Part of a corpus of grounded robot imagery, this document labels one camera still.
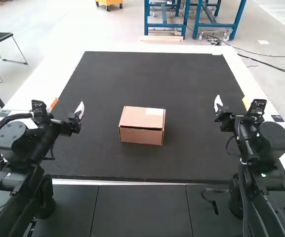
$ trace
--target black rubber mat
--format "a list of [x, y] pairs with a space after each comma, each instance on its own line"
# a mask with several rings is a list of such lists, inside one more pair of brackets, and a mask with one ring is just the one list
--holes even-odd
[[243, 222], [231, 213], [228, 206], [230, 194], [205, 192], [205, 197], [216, 202], [214, 209], [210, 203], [201, 197], [201, 192], [204, 188], [226, 190], [229, 186], [186, 185], [194, 237], [242, 237]]
[[97, 192], [98, 186], [94, 185], [54, 185], [55, 211], [38, 220], [28, 236], [89, 237]]
[[99, 186], [91, 237], [192, 237], [184, 185]]
[[[244, 112], [244, 95], [222, 55], [86, 52], [53, 109], [56, 119], [67, 119], [83, 101], [81, 133], [59, 137], [56, 160], [42, 167], [77, 179], [228, 182], [239, 161], [225, 152], [232, 134], [213, 122], [217, 94], [233, 112]], [[120, 142], [125, 105], [166, 109], [163, 146]]]

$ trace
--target cable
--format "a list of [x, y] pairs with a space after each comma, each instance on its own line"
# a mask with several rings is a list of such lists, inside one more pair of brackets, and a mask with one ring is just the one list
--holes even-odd
[[191, 28], [189, 28], [189, 26], [186, 24], [186, 27], [189, 29], [189, 30], [191, 30], [192, 32], [194, 32], [194, 30], [192, 30]]
[[227, 153], [228, 155], [230, 155], [230, 156], [235, 156], [235, 157], [241, 158], [241, 155], [239, 155], [239, 154], [228, 152], [228, 146], [229, 146], [231, 140], [234, 139], [234, 138], [236, 138], [236, 137], [235, 137], [235, 136], [232, 136], [232, 137], [230, 137], [229, 140], [227, 141], [227, 143], [226, 143], [226, 153]]
[[213, 203], [213, 201], [209, 200], [208, 198], [206, 198], [206, 197], [204, 196], [204, 193], [205, 193], [206, 191], [212, 191], [212, 192], [214, 192], [214, 193], [222, 194], [222, 193], [227, 193], [227, 192], [229, 192], [229, 189], [211, 189], [211, 188], [204, 188], [204, 189], [201, 191], [201, 196], [202, 196], [202, 198], [203, 198], [205, 201], [209, 202], [209, 203], [214, 207], [215, 204]]
[[[192, 32], [194, 32], [194, 30], [192, 30], [188, 25], [186, 25], [186, 27], [187, 27], [189, 30], [191, 30]], [[231, 47], [233, 47], [233, 48], [236, 48], [236, 49], [238, 49], [238, 50], [241, 50], [241, 51], [244, 51], [244, 52], [247, 52], [247, 53], [252, 53], [252, 54], [256, 54], [256, 55], [260, 55], [260, 56], [265, 56], [265, 57], [285, 58], [285, 55], [267, 55], [267, 54], [254, 53], [254, 52], [251, 52], [251, 51], [247, 51], [247, 50], [245, 50], [245, 49], [235, 47], [235, 46], [233, 46], [233, 45], [231, 45], [231, 44], [229, 44], [229, 43], [227, 43], [227, 42], [221, 40], [220, 38], [218, 38], [218, 37], [216, 37], [216, 36], [208, 35], [208, 36], [204, 36], [204, 37], [205, 37], [206, 39], [209, 39], [209, 38], [216, 39], [216, 40], [218, 40], [218, 41], [220, 41], [220, 42], [225, 43], [225, 44], [228, 45], [228, 46], [231, 46]], [[271, 67], [271, 68], [277, 69], [277, 70], [279, 70], [279, 71], [285, 73], [285, 69], [283, 69], [283, 68], [276, 67], [276, 66], [271, 65], [271, 64], [269, 64], [269, 63], [265, 63], [265, 62], [262, 62], [262, 61], [259, 61], [259, 60], [255, 59], [255, 58], [251, 58], [251, 57], [248, 57], [248, 56], [244, 56], [244, 55], [242, 55], [242, 54], [238, 54], [238, 55], [241, 56], [241, 57], [243, 57], [243, 58], [248, 58], [248, 59], [251, 59], [251, 60], [253, 60], [253, 61], [255, 61], [255, 62], [262, 63], [262, 64], [264, 64], [264, 65], [266, 65], [266, 66], [269, 66], [269, 67]]]
[[269, 64], [269, 63], [266, 63], [266, 62], [262, 62], [262, 61], [260, 61], [260, 60], [255, 59], [255, 58], [251, 58], [251, 57], [248, 57], [248, 56], [244, 56], [244, 55], [239, 54], [239, 53], [238, 53], [238, 55], [239, 55], [240, 57], [242, 57], [242, 58], [251, 59], [251, 60], [253, 60], [253, 61], [255, 61], [255, 62], [262, 63], [262, 64], [264, 64], [264, 65], [266, 65], [266, 66], [269, 66], [269, 67], [271, 67], [271, 68], [277, 69], [277, 70], [279, 70], [279, 71], [285, 73], [285, 69], [283, 69], [283, 68], [276, 67], [276, 66], [274, 66], [274, 65], [272, 65], [272, 64]]
[[[233, 47], [233, 48], [236, 48], [236, 47], [232, 46], [231, 44], [228, 44], [227, 42], [221, 40], [220, 38], [218, 38], [218, 37], [216, 37], [216, 36], [211, 36], [211, 35], [209, 35], [209, 36], [206, 36], [206, 38], [207, 38], [207, 39], [213, 38], [213, 39], [215, 39], [215, 40], [218, 40], [219, 42], [223, 42], [223, 43], [225, 43], [226, 45], [229, 45], [229, 46], [231, 46], [231, 47]], [[253, 61], [255, 61], [255, 62], [262, 63], [262, 64], [264, 64], [264, 65], [266, 65], [266, 66], [269, 66], [269, 67], [271, 67], [271, 68], [274, 68], [274, 69], [276, 69], [276, 70], [279, 70], [279, 71], [285, 73], [285, 69], [284, 69], [284, 68], [279, 68], [279, 67], [276, 67], [276, 66], [274, 66], [274, 65], [272, 65], [272, 64], [269, 64], [269, 63], [266, 63], [266, 62], [263, 62], [263, 61], [260, 61], [260, 60], [257, 60], [257, 59], [255, 59], [255, 58], [251, 58], [251, 57], [248, 57], [248, 56], [239, 54], [239, 53], [238, 53], [238, 55], [239, 55], [240, 57], [251, 59], [251, 60], [253, 60]]]
[[260, 55], [260, 56], [265, 56], [265, 57], [285, 58], [285, 55], [270, 55], [270, 54], [262, 54], [262, 53], [251, 52], [251, 51], [245, 50], [245, 49], [243, 49], [243, 48], [235, 47], [235, 46], [233, 46], [232, 44], [229, 44], [229, 43], [227, 43], [227, 42], [221, 40], [220, 38], [218, 38], [218, 37], [216, 37], [216, 36], [208, 36], [208, 37], [212, 37], [212, 38], [214, 38], [214, 39], [217, 39], [217, 40], [219, 40], [219, 41], [225, 43], [225, 44], [228, 45], [228, 46], [231, 46], [231, 47], [233, 47], [233, 48], [236, 48], [236, 49], [238, 49], [238, 50], [241, 50], [241, 51], [244, 51], [244, 52], [247, 52], [247, 53], [251, 53], [251, 54], [255, 54], [255, 55]]
[[241, 199], [242, 199], [242, 206], [243, 206], [243, 237], [248, 237], [248, 206], [247, 206], [247, 197], [246, 197], [246, 192], [244, 188], [244, 169], [246, 168], [246, 165], [243, 165], [240, 163], [239, 166], [239, 189], [240, 189], [240, 194], [241, 194]]
[[53, 155], [53, 147], [54, 147], [54, 144], [51, 146], [51, 149], [50, 149], [51, 158], [54, 158], [54, 155]]

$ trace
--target wooden plank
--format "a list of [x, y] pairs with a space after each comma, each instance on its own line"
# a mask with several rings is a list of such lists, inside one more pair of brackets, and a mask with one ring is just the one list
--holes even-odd
[[155, 38], [155, 39], [179, 39], [182, 41], [184, 38], [182, 36], [144, 36], [148, 38]]
[[140, 41], [153, 41], [153, 42], [181, 42], [181, 38], [179, 36], [172, 37], [172, 38], [167, 38], [165, 36], [158, 36], [158, 37], [153, 37], [153, 36], [144, 36]]
[[149, 33], [162, 33], [162, 34], [174, 34], [175, 31], [171, 30], [149, 30]]

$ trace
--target cardboard box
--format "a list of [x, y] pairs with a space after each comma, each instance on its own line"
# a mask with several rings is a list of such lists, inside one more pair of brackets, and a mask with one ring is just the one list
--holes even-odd
[[121, 142], [163, 144], [165, 110], [125, 106], [119, 123]]

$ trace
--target caster wheel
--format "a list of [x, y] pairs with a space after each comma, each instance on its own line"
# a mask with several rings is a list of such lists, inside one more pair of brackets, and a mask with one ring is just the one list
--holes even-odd
[[228, 33], [224, 33], [224, 34], [223, 34], [223, 40], [224, 40], [224, 41], [228, 41], [228, 40], [229, 40], [229, 35], [228, 35]]

